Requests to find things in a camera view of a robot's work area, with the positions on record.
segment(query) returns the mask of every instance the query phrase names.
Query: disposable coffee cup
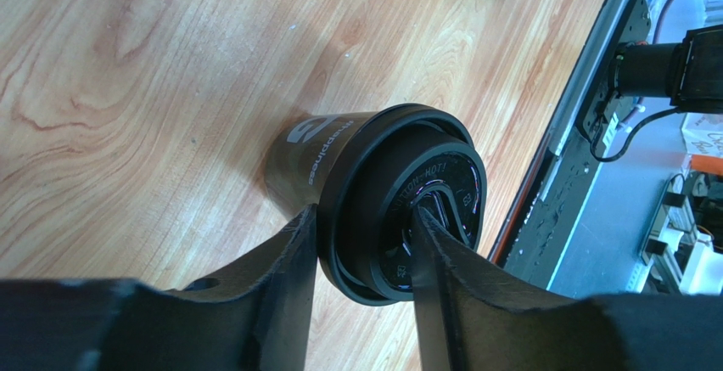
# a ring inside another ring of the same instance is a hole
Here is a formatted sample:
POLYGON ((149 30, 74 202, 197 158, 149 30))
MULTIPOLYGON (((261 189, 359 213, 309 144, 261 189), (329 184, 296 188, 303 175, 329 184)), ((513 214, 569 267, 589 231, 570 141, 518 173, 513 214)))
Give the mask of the disposable coffee cup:
POLYGON ((425 105, 293 121, 269 150, 265 179, 286 217, 319 205, 322 269, 361 304, 412 299, 404 234, 422 199, 466 246, 479 244, 484 166, 464 125, 425 105))

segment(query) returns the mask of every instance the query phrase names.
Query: wooden table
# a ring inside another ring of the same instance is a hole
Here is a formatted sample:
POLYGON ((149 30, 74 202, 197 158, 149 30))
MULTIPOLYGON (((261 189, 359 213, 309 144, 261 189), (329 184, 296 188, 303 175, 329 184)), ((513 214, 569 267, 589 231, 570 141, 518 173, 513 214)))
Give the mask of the wooden table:
MULTIPOLYGON (((486 253, 602 2, 0 0, 0 276, 181 288, 284 224, 261 172, 285 121, 403 102, 473 134, 486 253)), ((306 364, 419 368, 412 305, 319 270, 306 364)))

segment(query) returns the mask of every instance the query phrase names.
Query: white logo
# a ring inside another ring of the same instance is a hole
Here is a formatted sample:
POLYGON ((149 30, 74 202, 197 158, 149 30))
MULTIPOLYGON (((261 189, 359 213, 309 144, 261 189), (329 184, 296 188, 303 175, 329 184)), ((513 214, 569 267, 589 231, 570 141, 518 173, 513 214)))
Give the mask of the white logo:
POLYGON ((309 141, 309 139, 313 138, 317 135, 317 133, 321 132, 323 128, 327 127, 331 122, 333 122, 338 115, 329 115, 329 116, 317 116, 311 119, 307 119, 306 121, 301 122, 299 125, 297 125, 294 129, 289 132, 289 136, 286 138, 286 141, 289 143, 306 143, 309 141), (323 121, 319 124, 319 126, 314 127, 314 122, 316 121, 323 121))

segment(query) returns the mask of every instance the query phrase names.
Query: orange object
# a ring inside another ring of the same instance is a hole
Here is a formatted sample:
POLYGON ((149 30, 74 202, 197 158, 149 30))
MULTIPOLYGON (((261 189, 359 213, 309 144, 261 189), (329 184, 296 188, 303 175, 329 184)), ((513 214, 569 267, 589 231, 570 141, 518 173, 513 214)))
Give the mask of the orange object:
POLYGON ((723 176, 723 159, 713 156, 693 155, 691 168, 695 171, 723 176))

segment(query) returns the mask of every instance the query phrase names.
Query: white box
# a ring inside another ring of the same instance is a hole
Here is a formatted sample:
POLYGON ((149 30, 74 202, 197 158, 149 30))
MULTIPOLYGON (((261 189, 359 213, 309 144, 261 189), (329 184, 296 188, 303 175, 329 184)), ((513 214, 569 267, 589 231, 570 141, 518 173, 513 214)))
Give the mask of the white box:
POLYGON ((688 114, 681 130, 689 154, 723 158, 723 115, 688 114))

